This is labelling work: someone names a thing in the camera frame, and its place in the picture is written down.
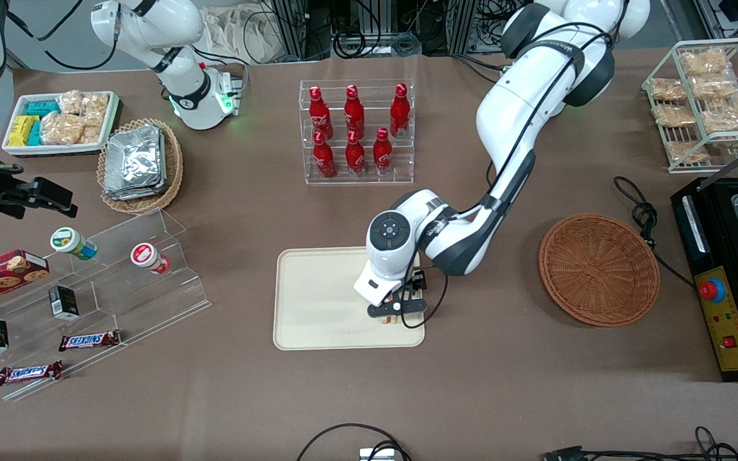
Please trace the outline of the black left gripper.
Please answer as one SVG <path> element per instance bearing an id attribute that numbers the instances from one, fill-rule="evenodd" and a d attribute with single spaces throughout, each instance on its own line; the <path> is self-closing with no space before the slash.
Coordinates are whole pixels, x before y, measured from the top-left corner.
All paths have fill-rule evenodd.
<path id="1" fill-rule="evenodd" d="M 428 289 L 425 271 L 415 270 L 412 273 L 412 277 L 407 281 L 405 289 L 407 289 L 406 301 L 421 300 L 422 291 Z"/>

